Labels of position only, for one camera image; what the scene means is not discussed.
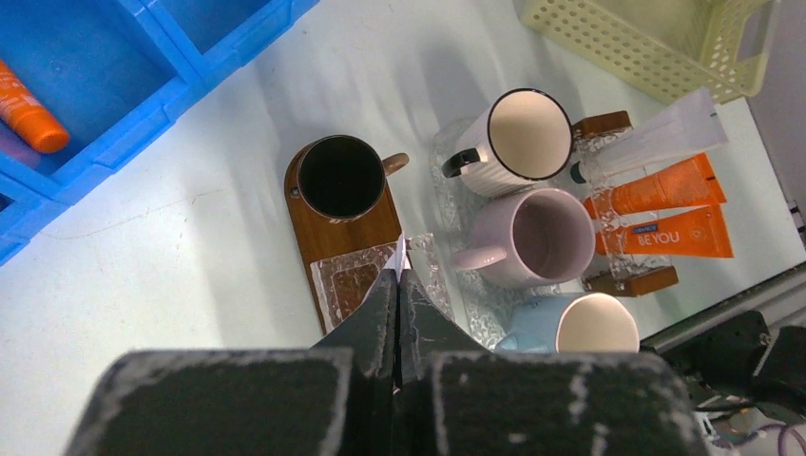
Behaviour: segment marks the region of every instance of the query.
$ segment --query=pink mug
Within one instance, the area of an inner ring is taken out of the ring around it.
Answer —
[[[539,188],[499,199],[478,214],[470,247],[451,256],[504,288],[569,281],[593,259],[596,240],[585,207],[568,192]]]

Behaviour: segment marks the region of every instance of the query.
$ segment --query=white table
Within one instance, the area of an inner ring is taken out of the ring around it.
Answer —
[[[0,268],[0,454],[61,451],[124,352],[317,342],[281,190],[289,160],[332,133],[408,152],[391,178],[401,222],[438,239],[433,135],[516,86],[572,120],[627,109],[637,124],[662,108],[522,27],[509,2],[322,0]],[[720,114],[733,145],[712,161],[738,259],[676,259],[681,285],[627,303],[642,336],[806,260],[746,103]]]

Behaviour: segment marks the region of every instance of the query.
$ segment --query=mug rim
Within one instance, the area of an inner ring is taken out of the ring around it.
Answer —
[[[552,173],[552,174],[550,174],[548,176],[543,176],[541,178],[531,178],[529,176],[524,176],[523,174],[515,171],[514,169],[510,168],[509,165],[507,165],[503,160],[501,160],[501,157],[498,155],[498,152],[495,150],[495,144],[492,143],[492,136],[490,135],[490,133],[491,133],[491,128],[492,128],[492,114],[495,112],[495,108],[501,102],[503,102],[504,99],[507,98],[509,95],[512,95],[513,93],[518,93],[518,92],[534,92],[534,93],[537,93],[539,95],[542,95],[542,96],[548,98],[552,103],[554,103],[557,107],[560,108],[560,112],[562,112],[563,117],[566,118],[566,124],[568,124],[568,135],[571,138],[571,141],[570,141],[570,143],[568,145],[568,151],[566,152],[566,159],[563,161],[562,166],[557,168],[557,171],[555,171],[554,173]],[[492,154],[495,156],[495,159],[499,163],[501,163],[501,165],[504,166],[504,168],[507,171],[509,171],[511,174],[517,176],[518,178],[521,178],[521,179],[523,179],[525,181],[532,181],[532,182],[547,181],[547,180],[559,175],[560,173],[562,173],[563,170],[566,169],[566,166],[568,166],[568,162],[570,162],[570,160],[571,160],[571,152],[573,152],[573,150],[574,150],[573,126],[571,125],[571,120],[569,119],[568,114],[566,113],[566,110],[563,108],[563,106],[557,100],[554,99],[554,97],[552,97],[551,95],[548,95],[547,93],[545,93],[542,90],[538,90],[538,89],[532,88],[532,87],[514,88],[514,89],[510,90],[509,92],[507,92],[507,93],[501,95],[500,97],[498,97],[497,100],[495,100],[495,103],[492,104],[492,108],[489,110],[489,114],[487,116],[487,139],[488,139],[488,143],[489,143],[489,149],[492,150]]]
[[[302,164],[305,162],[305,159],[308,157],[308,154],[312,150],[314,150],[314,148],[317,147],[318,145],[320,145],[320,144],[322,144],[322,143],[324,143],[326,141],[335,140],[335,139],[347,139],[347,140],[355,141],[357,143],[363,144],[368,149],[372,150],[373,155],[375,157],[375,160],[377,161],[377,165],[378,165],[378,169],[380,171],[380,174],[383,177],[383,185],[381,186],[380,191],[378,192],[377,196],[375,197],[373,203],[370,204],[370,207],[367,208],[365,211],[359,213],[359,214],[352,215],[352,216],[349,216],[349,217],[334,216],[334,215],[331,215],[331,214],[325,214],[324,212],[320,211],[307,198],[305,198],[305,192],[302,190],[302,185],[301,185],[300,173],[302,172]],[[340,221],[345,221],[345,220],[350,221],[350,220],[355,220],[355,219],[358,219],[358,218],[361,218],[361,217],[367,215],[370,211],[373,210],[373,208],[375,208],[377,206],[377,204],[380,201],[380,199],[383,198],[383,192],[386,190],[387,185],[388,185],[388,183],[386,182],[386,173],[384,172],[384,169],[383,169],[383,161],[381,160],[380,155],[378,155],[378,153],[375,150],[375,148],[372,147],[371,145],[369,145],[366,141],[364,141],[364,140],[362,140],[360,138],[357,138],[355,136],[351,136],[351,135],[343,135],[343,134],[330,135],[330,136],[326,136],[324,138],[320,138],[320,139],[318,139],[318,140],[316,140],[314,142],[311,142],[310,144],[305,146],[305,151],[302,153],[302,156],[299,158],[299,162],[297,163],[297,188],[299,189],[299,197],[302,198],[303,201],[305,201],[306,206],[308,206],[311,210],[313,210],[317,214],[325,217],[326,219],[340,220]]]
[[[615,304],[618,305],[617,307],[618,307],[619,313],[626,314],[629,317],[630,330],[632,330],[631,332],[635,334],[635,340],[637,341],[636,342],[636,347],[635,347],[635,352],[640,350],[641,349],[641,334],[638,331],[638,323],[635,321],[635,317],[632,316],[632,313],[630,313],[630,311],[624,306],[624,303],[622,301],[620,301],[616,296],[613,296],[613,295],[610,295],[610,294],[607,294],[607,293],[595,292],[595,293],[583,294],[582,296],[577,297],[576,299],[571,301],[566,306],[565,309],[563,309],[563,313],[560,314],[560,319],[557,321],[557,331],[554,334],[554,351],[558,352],[558,353],[560,352],[560,330],[563,327],[563,321],[565,321],[566,316],[568,315],[568,313],[571,312],[571,309],[574,306],[576,306],[580,302],[582,302],[582,301],[584,301],[586,299],[590,299],[592,297],[604,297],[604,298],[606,298],[611,303],[615,303]]]
[[[587,258],[586,263],[589,265],[590,262],[593,261],[593,257],[596,255],[596,249],[595,249],[596,229],[593,226],[593,220],[591,220],[590,216],[587,214],[587,210],[585,209],[585,206],[576,197],[574,197],[573,195],[571,195],[567,191],[565,191],[563,189],[560,189],[560,188],[553,188],[553,187],[552,188],[534,188],[532,190],[529,190],[527,192],[524,192],[524,193],[520,194],[520,198],[518,199],[518,205],[515,208],[515,210],[512,211],[512,214],[511,214],[510,219],[509,219],[509,236],[508,236],[508,242],[510,244],[509,247],[512,249],[512,252],[515,253],[514,256],[515,256],[515,259],[518,261],[518,265],[520,265],[521,268],[523,268],[524,271],[529,271],[529,273],[533,277],[539,278],[541,280],[548,280],[548,281],[551,281],[552,283],[567,282],[567,281],[571,280],[572,278],[576,277],[576,275],[571,276],[571,277],[566,277],[564,275],[561,275],[559,277],[544,277],[544,276],[534,272],[524,262],[524,260],[521,258],[520,253],[518,252],[517,247],[515,246],[515,217],[517,217],[518,211],[521,209],[521,207],[523,207],[523,205],[526,202],[526,200],[528,200],[529,198],[533,197],[534,195],[538,195],[538,194],[541,194],[541,193],[555,195],[555,196],[559,195],[564,199],[569,199],[569,200],[572,201],[572,204],[575,207],[577,207],[580,211],[582,211],[581,212],[582,214],[585,214],[585,220],[587,220],[587,226],[590,228],[591,238],[594,240],[594,242],[591,243],[591,248],[590,248],[590,252],[589,252],[590,253],[590,255],[589,255],[590,258]]]

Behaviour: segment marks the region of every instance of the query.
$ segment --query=clear tube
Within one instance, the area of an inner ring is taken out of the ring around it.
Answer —
[[[708,89],[701,87],[680,98],[592,157],[575,165],[572,175],[600,181],[655,162],[685,159],[728,143]]]

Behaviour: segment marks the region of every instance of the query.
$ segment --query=mug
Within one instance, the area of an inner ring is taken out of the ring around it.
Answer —
[[[593,222],[579,200],[558,188],[538,188],[485,206],[470,248],[454,253],[451,263],[501,287],[526,288],[579,276],[595,247]]]
[[[519,352],[637,352],[638,326],[615,297],[604,294],[535,296],[512,314],[497,350]]]
[[[382,161],[369,144],[352,136],[322,138],[300,157],[291,196],[332,223],[359,219],[383,196],[386,177],[408,162],[406,154]]]
[[[442,165],[483,197],[497,197],[553,178],[568,164],[571,122],[553,98],[534,88],[502,95],[456,143]]]

